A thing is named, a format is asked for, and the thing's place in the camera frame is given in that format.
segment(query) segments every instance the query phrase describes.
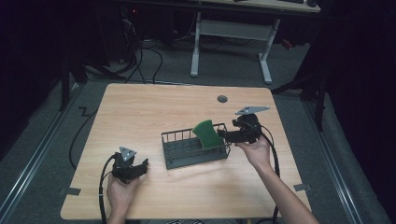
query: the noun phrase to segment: forearm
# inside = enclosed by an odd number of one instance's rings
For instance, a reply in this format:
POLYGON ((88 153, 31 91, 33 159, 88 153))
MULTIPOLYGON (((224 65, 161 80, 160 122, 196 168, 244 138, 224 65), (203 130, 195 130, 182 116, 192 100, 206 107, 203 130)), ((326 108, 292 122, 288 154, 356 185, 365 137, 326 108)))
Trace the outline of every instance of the forearm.
POLYGON ((283 183, 271 166, 256 167, 286 223, 318 223, 301 200, 283 183))
POLYGON ((112 209, 107 224, 124 224, 126 211, 112 209))

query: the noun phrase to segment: hand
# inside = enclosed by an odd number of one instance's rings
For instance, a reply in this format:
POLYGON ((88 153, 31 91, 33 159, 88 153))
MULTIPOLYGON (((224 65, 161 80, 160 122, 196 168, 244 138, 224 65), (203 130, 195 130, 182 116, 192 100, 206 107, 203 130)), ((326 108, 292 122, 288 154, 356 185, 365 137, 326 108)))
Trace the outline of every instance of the hand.
POLYGON ((252 144, 235 143, 241 147, 247 155, 247 160, 255 168, 270 168, 270 144, 263 137, 260 136, 259 140, 252 144))
POLYGON ((126 212, 134 198, 139 177, 128 184, 122 183, 113 175, 108 176, 107 198, 111 205, 111 213, 107 223, 124 223, 126 212))

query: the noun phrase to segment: gray carpet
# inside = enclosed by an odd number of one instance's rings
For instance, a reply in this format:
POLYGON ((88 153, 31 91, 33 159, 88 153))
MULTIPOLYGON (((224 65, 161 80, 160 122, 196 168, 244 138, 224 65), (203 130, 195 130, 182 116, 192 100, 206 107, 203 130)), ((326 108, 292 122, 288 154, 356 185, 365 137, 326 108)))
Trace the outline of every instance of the gray carpet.
MULTIPOLYGON (((223 44, 216 50, 209 50, 217 47, 217 43, 206 43, 204 47, 208 49, 201 51, 200 74, 198 77, 192 78, 190 77, 192 46, 174 45, 168 47, 158 44, 152 49, 161 53, 163 65, 156 80, 159 83, 164 81, 195 85, 274 89, 292 81, 309 49, 309 46, 302 46, 286 50, 282 46, 274 45, 268 58, 274 83, 269 86, 263 83, 257 55, 245 53, 245 49, 257 50, 260 43, 249 44, 249 46, 243 47, 244 50, 237 52, 230 51, 235 48, 235 45, 228 45, 223 44)), ((154 42, 145 43, 145 46, 154 46, 154 42)), ((143 54, 141 73, 145 80, 150 82, 160 64, 160 57, 150 50, 144 50, 143 54)), ((117 70, 119 67, 114 64, 112 69, 117 70)), ((64 121, 49 143, 45 159, 15 207, 8 223, 100 223, 99 220, 63 220, 60 217, 60 211, 64 196, 59 195, 58 192, 60 188, 68 187, 73 178, 74 169, 69 163, 68 151, 78 128, 87 119, 82 116, 80 107, 86 107, 86 113, 91 114, 98 108, 106 85, 112 82, 116 81, 102 76, 89 77, 88 83, 82 88, 81 93, 65 114, 64 121)), ((141 82, 141 76, 136 72, 131 83, 141 82)), ((325 161, 316 129, 304 108, 304 103, 300 102, 298 93, 298 91, 288 91, 285 94, 276 95, 275 99, 302 180, 312 187, 307 195, 313 213, 320 223, 349 223, 346 210, 325 161)), ((51 122, 57 116, 60 107, 60 94, 61 88, 58 84, 47 101, 33 114, 18 142, 0 162, 0 169, 3 171, 0 173, 2 180, 0 202, 3 202, 12 190, 18 176, 35 152, 51 122)), ((84 126, 74 144, 74 163, 79 160, 92 123, 93 119, 84 126)), ((360 211, 362 223, 390 223, 350 151, 328 97, 323 125, 323 134, 326 136, 327 143, 360 211)))

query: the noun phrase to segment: wire basket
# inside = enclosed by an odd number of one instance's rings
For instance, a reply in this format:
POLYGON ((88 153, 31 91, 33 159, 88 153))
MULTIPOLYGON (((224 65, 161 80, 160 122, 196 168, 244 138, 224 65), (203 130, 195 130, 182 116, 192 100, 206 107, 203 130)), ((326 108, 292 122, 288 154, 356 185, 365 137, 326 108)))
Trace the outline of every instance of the wire basket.
MULTIPOLYGON (((213 124, 213 128, 227 131, 224 123, 213 124)), ((168 170, 207 161, 227 159, 231 150, 231 143, 224 139, 221 146, 203 148, 200 139, 192 132, 192 129, 162 133, 162 138, 163 155, 168 170)))

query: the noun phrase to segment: gray tape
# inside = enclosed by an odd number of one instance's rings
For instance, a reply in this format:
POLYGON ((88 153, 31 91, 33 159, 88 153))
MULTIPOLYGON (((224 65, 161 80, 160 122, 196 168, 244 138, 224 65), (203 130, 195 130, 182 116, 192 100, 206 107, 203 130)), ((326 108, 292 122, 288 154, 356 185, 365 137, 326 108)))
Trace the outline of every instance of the gray tape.
POLYGON ((59 190, 58 194, 59 194, 59 195, 71 194, 71 195, 76 195, 76 196, 78 196, 80 192, 81 192, 81 189, 61 188, 61 189, 59 190))
POLYGON ((309 184, 299 184, 299 185, 294 185, 294 189, 296 191, 300 191, 300 190, 309 191, 312 188, 311 188, 311 185, 309 185, 309 184))

